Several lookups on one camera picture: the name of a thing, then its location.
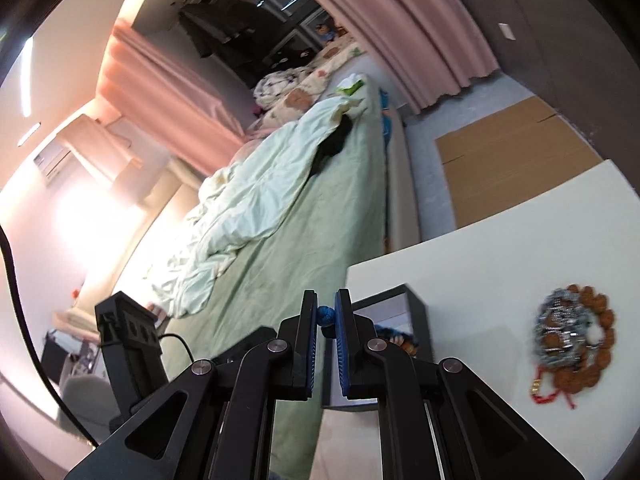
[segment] wall socket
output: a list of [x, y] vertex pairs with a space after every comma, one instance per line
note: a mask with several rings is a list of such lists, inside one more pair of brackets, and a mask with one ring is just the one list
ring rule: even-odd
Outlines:
[[516, 41], [516, 37], [513, 35], [513, 31], [508, 23], [498, 23], [498, 27], [500, 27], [502, 35], [507, 38], [507, 40]]

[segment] cardboard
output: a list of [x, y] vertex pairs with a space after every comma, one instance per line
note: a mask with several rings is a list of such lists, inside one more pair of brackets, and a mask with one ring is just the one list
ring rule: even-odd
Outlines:
[[531, 97], [436, 140], [458, 227], [525, 202], [601, 158]]

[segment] white table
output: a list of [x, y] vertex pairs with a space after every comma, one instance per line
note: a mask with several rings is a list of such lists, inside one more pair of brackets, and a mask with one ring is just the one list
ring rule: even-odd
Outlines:
[[[602, 480], [640, 425], [639, 272], [640, 200], [605, 161], [493, 217], [353, 266], [347, 288], [356, 301], [411, 286], [428, 305], [436, 359], [462, 359], [587, 480]], [[613, 361], [574, 396], [576, 410], [562, 397], [529, 397], [536, 309], [570, 283], [607, 294], [617, 317]]]

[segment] silver bolt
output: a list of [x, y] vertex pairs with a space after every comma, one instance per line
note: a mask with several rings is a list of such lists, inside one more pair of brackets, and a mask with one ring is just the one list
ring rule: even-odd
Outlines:
[[442, 367], [451, 374], [457, 374], [462, 371], [462, 363], [454, 358], [445, 359]]
[[270, 352], [284, 352], [287, 349], [287, 342], [284, 339], [274, 339], [269, 341], [267, 348]]
[[369, 339], [369, 341], [367, 342], [367, 348], [369, 348], [369, 350], [373, 350], [374, 352], [382, 352], [386, 348], [386, 341], [384, 339], [380, 339], [379, 337]]
[[206, 359], [199, 359], [191, 365], [191, 371], [196, 375], [206, 375], [212, 368], [213, 365]]

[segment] power cord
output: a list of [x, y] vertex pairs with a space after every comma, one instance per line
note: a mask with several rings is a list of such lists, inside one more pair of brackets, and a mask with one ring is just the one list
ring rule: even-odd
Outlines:
[[51, 397], [56, 401], [62, 413], [66, 415], [66, 417], [73, 423], [73, 425], [78, 428], [78, 431], [82, 434], [82, 436], [87, 439], [92, 446], [98, 447], [98, 443], [91, 436], [86, 428], [80, 423], [80, 421], [76, 418], [76, 416], [71, 413], [71, 410], [64, 403], [64, 401], [58, 395], [58, 392], [53, 388], [47, 374], [40, 363], [40, 359], [38, 358], [38, 354], [36, 349], [33, 346], [33, 341], [31, 339], [31, 335], [29, 334], [29, 328], [27, 327], [27, 322], [24, 319], [24, 311], [22, 310], [22, 304], [20, 303], [20, 294], [18, 293], [18, 282], [15, 275], [15, 265], [14, 265], [14, 257], [11, 252], [11, 245], [9, 245], [9, 240], [4, 233], [4, 229], [0, 225], [0, 250], [2, 251], [2, 259], [4, 260], [4, 268], [6, 270], [7, 282], [9, 284], [9, 292], [11, 294], [11, 302], [14, 304], [14, 312], [15, 318], [18, 320], [18, 326], [20, 327], [20, 333], [22, 334], [22, 339], [24, 340], [24, 345], [27, 347], [27, 352], [29, 353], [29, 357], [31, 358], [31, 362], [33, 366], [36, 368], [36, 371], [42, 380], [42, 383], [45, 385], [46, 389], [51, 394]]
[[191, 359], [191, 363], [195, 362], [195, 359], [193, 358], [193, 354], [191, 353], [191, 349], [189, 348], [189, 345], [187, 345], [187, 342], [182, 339], [182, 336], [179, 336], [177, 334], [172, 334], [170, 332], [164, 333], [162, 335], [158, 336], [158, 340], [161, 340], [165, 337], [175, 337], [176, 339], [180, 340], [180, 342], [183, 344], [184, 349], [187, 351], [187, 354], [189, 354], [189, 359]]

